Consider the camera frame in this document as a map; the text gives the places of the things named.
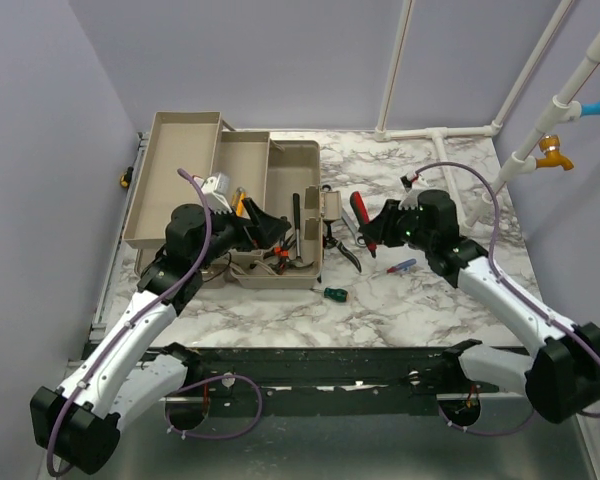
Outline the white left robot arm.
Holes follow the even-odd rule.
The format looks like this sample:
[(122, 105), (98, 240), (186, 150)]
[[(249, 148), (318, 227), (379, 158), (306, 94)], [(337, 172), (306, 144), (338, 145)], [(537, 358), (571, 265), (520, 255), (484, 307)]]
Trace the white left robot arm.
[(177, 207), (164, 245), (113, 329), (58, 387), (41, 387), (34, 394), (34, 436), (47, 451), (51, 476), (61, 474), (54, 467), (56, 458), (96, 473), (111, 458), (122, 432), (162, 396), (173, 391), (189, 395), (200, 387), (202, 372), (187, 360), (161, 354), (144, 372), (136, 365), (201, 289), (202, 272), (213, 261), (231, 250), (270, 249), (291, 227), (250, 198), (243, 205), (245, 217), (233, 210), (212, 212), (204, 204)]

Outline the beige plastic tool box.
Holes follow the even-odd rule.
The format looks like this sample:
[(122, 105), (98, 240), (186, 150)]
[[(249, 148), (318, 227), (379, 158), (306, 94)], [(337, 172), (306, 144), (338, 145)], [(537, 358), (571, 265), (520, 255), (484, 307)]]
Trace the beige plastic tool box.
[(263, 255), (270, 249), (231, 250), (202, 272), (204, 288), (209, 272), (229, 262), (231, 276), (249, 289), (310, 289), (321, 275), (324, 221), (340, 217), (340, 195), (325, 192), (320, 179), (320, 146), (312, 140), (274, 142), (267, 131), (226, 131), (218, 112), (156, 113), (143, 165), (123, 233), (137, 250), (139, 277), (165, 243), (172, 212), (184, 204), (204, 204), (201, 183), (221, 172), (230, 179), (227, 199), (243, 187), (246, 196), (267, 214), (286, 218), (295, 233), (292, 194), (300, 195), (302, 264), (275, 274)]

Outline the red black utility tool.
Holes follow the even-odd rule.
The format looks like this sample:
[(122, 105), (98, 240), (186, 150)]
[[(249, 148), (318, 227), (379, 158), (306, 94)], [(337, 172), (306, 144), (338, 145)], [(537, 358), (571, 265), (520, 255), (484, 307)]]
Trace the red black utility tool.
[[(349, 202), (353, 213), (358, 221), (359, 227), (368, 224), (370, 219), (361, 194), (358, 191), (354, 191), (350, 195)], [(369, 251), (371, 257), (376, 258), (377, 245), (364, 235), (360, 235), (360, 238), (363, 244), (365, 245), (366, 249)]]

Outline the yellow utility knife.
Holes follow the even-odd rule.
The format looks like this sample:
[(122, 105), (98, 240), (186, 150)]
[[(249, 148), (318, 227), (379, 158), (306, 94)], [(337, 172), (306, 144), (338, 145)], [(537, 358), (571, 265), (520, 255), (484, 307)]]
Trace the yellow utility knife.
[(234, 192), (234, 195), (231, 200), (231, 206), (237, 216), (241, 217), (244, 211), (244, 206), (242, 204), (243, 199), (246, 196), (246, 191), (243, 187), (238, 187)]

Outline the orange black pliers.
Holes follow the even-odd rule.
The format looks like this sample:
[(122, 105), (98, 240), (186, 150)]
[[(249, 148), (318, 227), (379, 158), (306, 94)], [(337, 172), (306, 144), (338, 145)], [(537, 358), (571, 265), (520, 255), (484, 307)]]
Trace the orange black pliers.
[(291, 234), (288, 237), (283, 237), (277, 246), (274, 246), (263, 255), (264, 260), (273, 261), (269, 267), (275, 274), (281, 275), (284, 272), (291, 260), (290, 251), (295, 245), (296, 237), (294, 234)]

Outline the large black-handled claw hammer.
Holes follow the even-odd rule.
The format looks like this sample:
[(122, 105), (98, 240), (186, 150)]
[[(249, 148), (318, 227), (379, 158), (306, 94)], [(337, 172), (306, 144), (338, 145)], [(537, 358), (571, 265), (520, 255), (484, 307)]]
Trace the large black-handled claw hammer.
[(290, 261), (291, 268), (299, 268), (302, 264), (302, 250), (301, 250), (301, 215), (300, 215), (300, 195), (298, 193), (292, 194), (292, 205), (293, 205), (293, 221), (294, 221), (294, 240), (296, 254), (293, 260)]

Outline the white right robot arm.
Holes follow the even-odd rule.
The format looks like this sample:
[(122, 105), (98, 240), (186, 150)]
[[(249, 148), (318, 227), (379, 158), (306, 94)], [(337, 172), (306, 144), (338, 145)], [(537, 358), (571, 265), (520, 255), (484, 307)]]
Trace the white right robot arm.
[(446, 192), (423, 191), (407, 208), (388, 200), (360, 232), (377, 245), (422, 251), (435, 274), (485, 306), (524, 346), (525, 354), (479, 341), (450, 349), (439, 370), (447, 389), (460, 392), (474, 381), (486, 382), (525, 396), (554, 424), (586, 414), (600, 401), (600, 328), (578, 325), (530, 297), (486, 249), (461, 234)]

